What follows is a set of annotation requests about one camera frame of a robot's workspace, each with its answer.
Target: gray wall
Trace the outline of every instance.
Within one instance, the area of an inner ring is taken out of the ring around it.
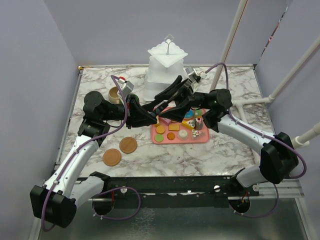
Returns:
[[[43,0],[0,3],[0,235],[27,239],[29,193],[53,169],[77,65]]]
[[[256,73],[264,96],[287,75],[320,34],[320,1],[295,0],[257,65]],[[320,50],[293,77],[287,88],[269,106],[276,132],[301,135],[320,121]],[[320,237],[320,137],[298,151],[308,170],[301,178],[308,211]]]
[[[147,64],[171,33],[185,63],[219,61],[239,0],[44,0],[80,65]],[[250,0],[227,62],[255,64],[286,8]]]

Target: pink tray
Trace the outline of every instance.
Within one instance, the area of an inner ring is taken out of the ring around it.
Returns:
[[[160,125],[164,126],[165,128],[165,132],[163,135],[163,141],[162,142],[157,142],[155,140],[155,136],[158,134],[156,132],[156,127],[154,125],[151,126],[151,140],[154,144],[203,144],[209,141],[210,139],[210,134],[209,134],[209,129],[206,127],[206,125],[203,123],[203,127],[201,129],[202,132],[204,132],[204,134],[202,136],[200,136],[199,138],[197,138],[196,140],[192,139],[192,130],[190,130],[189,128],[186,128],[184,126],[181,125],[180,122],[177,123],[173,123],[173,124],[179,124],[180,125],[180,130],[184,129],[188,132],[188,139],[186,140],[180,140],[178,138],[178,131],[169,131],[168,130],[168,126],[165,125],[162,121],[160,121]],[[169,140],[167,138],[167,134],[168,133],[174,133],[175,135],[175,139],[174,140]]]

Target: white marble surface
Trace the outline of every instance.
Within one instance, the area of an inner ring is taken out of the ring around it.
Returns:
[[[134,84],[134,93],[143,100],[144,75],[146,67],[85,68],[76,97],[62,159],[71,149],[83,118],[84,97],[90,91],[99,91],[108,99],[108,91],[114,87],[110,75],[123,76]],[[252,67],[228,67],[229,86],[232,99],[261,97]],[[198,92],[208,92],[215,70],[203,80]],[[217,88],[225,88],[225,76]],[[244,106],[245,115],[250,124],[271,132],[266,106],[261,104]],[[134,137],[138,148],[131,154],[122,153],[121,162],[113,167],[102,161],[108,149],[120,149],[119,143],[124,137]],[[108,136],[98,151],[84,167],[81,177],[94,171],[112,177],[160,177],[160,176],[208,176],[232,175],[238,170],[254,164],[250,148],[227,135],[210,130],[210,140],[201,144],[157,145],[150,138],[150,126],[127,129],[123,127],[117,133]]]

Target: round cookie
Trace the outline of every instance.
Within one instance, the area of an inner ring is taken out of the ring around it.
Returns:
[[[125,137],[120,142],[120,150],[125,154],[131,154],[137,149],[138,143],[133,137]]]
[[[169,140],[174,140],[176,138],[176,135],[173,132],[169,132],[166,135],[166,138],[169,139]]]
[[[157,134],[164,134],[165,131],[166,131],[166,129],[165,129],[164,126],[161,126],[161,125],[160,125],[160,126],[157,126],[157,127],[156,127],[155,131],[156,131]]]
[[[115,148],[111,148],[105,151],[102,159],[105,165],[113,167],[121,161],[121,152]]]
[[[157,135],[155,135],[154,140],[157,143],[161,143],[164,140],[164,136],[162,136],[161,134],[157,134]]]

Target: white pvc pipe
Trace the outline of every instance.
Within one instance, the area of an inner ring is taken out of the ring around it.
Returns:
[[[270,94],[269,98],[272,101],[276,98],[278,93],[284,88],[287,82],[292,78],[292,76],[299,70],[299,68],[307,61],[307,59],[316,51],[316,49],[320,46],[320,35],[314,41],[314,43],[309,47],[309,49],[302,55],[299,61],[294,65],[294,67],[290,70],[290,72],[285,76],[285,78],[280,82],[280,84],[276,87],[273,93]]]
[[[236,108],[239,111],[240,119],[242,121],[244,121],[245,123],[248,123],[246,115],[245,115],[245,112],[244,112],[244,108],[241,105],[237,106]],[[259,156],[259,154],[253,149],[251,149],[251,151],[252,151],[252,154],[253,154],[253,160],[254,160],[255,164],[260,164],[260,156]]]
[[[238,8],[236,10],[232,25],[231,25],[231,29],[229,31],[228,37],[226,39],[225,45],[224,45],[224,49],[220,58],[220,62],[225,62],[227,59],[227,56],[229,54],[230,48],[231,48],[231,44],[235,38],[237,29],[239,27],[240,21],[243,17],[243,14],[245,12],[246,7],[248,6],[248,2],[249,0],[240,0],[240,3],[238,5]],[[217,86],[218,80],[220,78],[221,72],[222,72],[222,65],[219,65],[216,69],[212,84],[211,84],[211,90],[214,90]]]
[[[269,104],[269,103],[271,103],[271,100],[268,97],[252,98],[252,99],[239,99],[239,100],[232,101],[233,106],[242,106],[242,105],[246,105],[246,104]]]
[[[297,138],[297,141],[301,144],[304,144],[305,142],[314,139],[318,135],[320,135],[320,122],[314,125],[312,129],[299,136]]]
[[[320,122],[313,126],[312,129],[305,132],[301,136],[296,136],[294,139],[291,139],[292,146],[294,149],[308,147],[310,140],[314,139],[320,135]]]

